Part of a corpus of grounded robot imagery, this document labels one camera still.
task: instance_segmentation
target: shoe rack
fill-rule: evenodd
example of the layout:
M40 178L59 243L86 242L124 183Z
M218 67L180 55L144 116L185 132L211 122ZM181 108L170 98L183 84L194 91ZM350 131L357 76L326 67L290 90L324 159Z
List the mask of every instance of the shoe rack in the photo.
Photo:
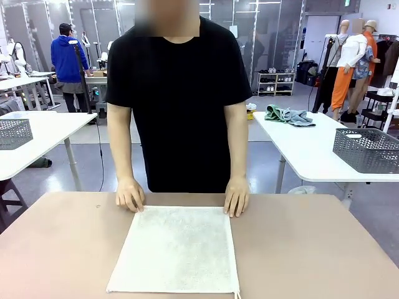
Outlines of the shoe rack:
M257 73L257 95L292 95L295 73Z

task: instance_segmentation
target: pile of clothes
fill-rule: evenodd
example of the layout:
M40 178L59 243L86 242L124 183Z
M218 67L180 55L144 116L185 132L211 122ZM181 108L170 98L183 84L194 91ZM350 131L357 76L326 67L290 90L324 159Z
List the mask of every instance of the pile of clothes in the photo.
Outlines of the pile of clothes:
M288 123L292 126L307 127L315 126L311 118L306 117L305 110L291 110L290 108L280 108L277 105L268 105L266 107L265 120Z

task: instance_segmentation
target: hand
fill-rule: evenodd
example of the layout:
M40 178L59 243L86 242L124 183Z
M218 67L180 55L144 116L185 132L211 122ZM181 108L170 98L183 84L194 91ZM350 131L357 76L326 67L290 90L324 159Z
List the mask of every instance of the hand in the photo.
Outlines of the hand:
M350 70L350 65L347 64L347 65L345 66L345 68L344 68L344 74L346 75L347 73L349 73L349 70Z
M224 202L224 213L230 217L239 217L245 211L249 202L249 188L244 176L233 176L230 178L226 188L226 200Z
M117 206L129 208L133 213L143 212L144 191L133 178L120 179L117 189Z

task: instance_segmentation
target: chair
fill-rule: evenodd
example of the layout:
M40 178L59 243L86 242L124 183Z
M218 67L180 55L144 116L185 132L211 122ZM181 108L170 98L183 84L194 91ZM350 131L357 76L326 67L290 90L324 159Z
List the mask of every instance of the chair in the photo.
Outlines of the chair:
M8 201L2 196L8 191L13 190L18 197L18 201ZM20 206L13 215L8 213L7 206ZM27 210L27 205L18 188L11 179L0 181L0 233L3 232L10 224L12 224L23 212Z

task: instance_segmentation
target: gray plastic basket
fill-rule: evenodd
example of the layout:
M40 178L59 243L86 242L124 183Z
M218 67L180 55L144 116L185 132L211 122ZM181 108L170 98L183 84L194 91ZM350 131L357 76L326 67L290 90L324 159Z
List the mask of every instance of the gray plastic basket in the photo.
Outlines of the gray plastic basket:
M378 129L337 129L333 152L360 173L399 173L399 140Z
M0 120L0 150L14 150L32 139L29 120Z

